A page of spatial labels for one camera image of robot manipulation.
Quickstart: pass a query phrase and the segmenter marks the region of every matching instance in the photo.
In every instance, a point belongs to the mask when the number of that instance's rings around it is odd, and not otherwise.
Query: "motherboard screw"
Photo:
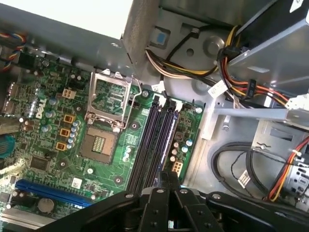
[[[149,92],[146,91],[146,90],[144,90],[144,91],[141,93],[141,95],[142,95],[144,98],[148,98]]]

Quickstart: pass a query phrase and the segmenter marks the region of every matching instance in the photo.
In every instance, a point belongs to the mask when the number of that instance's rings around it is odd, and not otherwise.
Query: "blue pcie slot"
[[[54,199],[57,201],[74,204],[74,205],[79,205],[82,207],[87,207],[92,204],[91,201],[85,197],[81,197],[73,193],[65,192],[63,190],[50,188],[44,185],[31,183],[30,181],[27,181],[27,180],[17,181],[15,184],[15,187],[21,191],[32,192],[42,197],[46,197],[46,198]]]

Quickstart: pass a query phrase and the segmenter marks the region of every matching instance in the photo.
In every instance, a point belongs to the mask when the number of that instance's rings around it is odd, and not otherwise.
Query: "cpu socket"
[[[117,134],[88,128],[83,145],[82,156],[102,163],[111,163],[114,148],[117,142]]]

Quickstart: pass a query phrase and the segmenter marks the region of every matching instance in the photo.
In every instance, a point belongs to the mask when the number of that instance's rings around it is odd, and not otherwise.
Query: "ram slot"
[[[130,180],[127,186],[127,190],[137,192],[140,188],[140,184],[143,177],[145,164],[147,161],[147,155],[155,136],[155,131],[158,126],[161,117],[161,106],[159,104],[159,97],[155,96],[154,102],[150,108],[146,126],[143,136],[140,141],[140,147],[137,151]]]
[[[175,102],[171,101],[171,104],[173,105],[171,105],[168,108],[167,113],[165,114],[162,127],[160,130],[159,136],[158,136],[158,141],[156,143],[154,153],[151,156],[152,160],[151,160],[150,168],[146,175],[143,188],[151,187],[153,185],[155,175],[157,172],[157,168],[160,164],[162,156],[164,155],[165,148],[168,146],[168,144],[171,141],[170,138],[171,138],[172,133],[170,132],[173,131],[174,126],[176,125],[174,119],[175,119],[175,116],[178,114],[178,112],[175,112],[175,105],[174,105]]]

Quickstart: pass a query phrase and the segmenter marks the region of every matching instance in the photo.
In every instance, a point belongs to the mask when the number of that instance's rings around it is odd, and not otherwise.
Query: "expansion slot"
[[[154,152],[151,155],[152,160],[150,168],[146,175],[143,188],[151,187],[153,185],[160,161],[162,159],[163,160],[165,159],[164,154],[166,151],[166,147],[168,147],[171,142],[172,137],[171,135],[177,124],[176,122],[179,114],[177,111],[175,111],[175,108],[176,108],[176,102],[171,101],[170,106],[167,109],[167,113],[165,114]]]
[[[79,205],[82,207],[87,207],[91,205],[91,201],[85,197],[78,196],[76,194],[65,192],[62,190],[50,188],[47,186],[31,183],[27,180],[17,181],[15,184],[15,188],[26,192],[32,192],[42,197],[62,201],[65,203],[70,203],[73,205]]]
[[[127,190],[137,192],[141,186],[145,164],[149,154],[149,149],[155,136],[160,117],[161,117],[160,97],[155,96],[150,108],[143,136],[140,141],[140,147],[137,151],[133,170],[127,186]]]

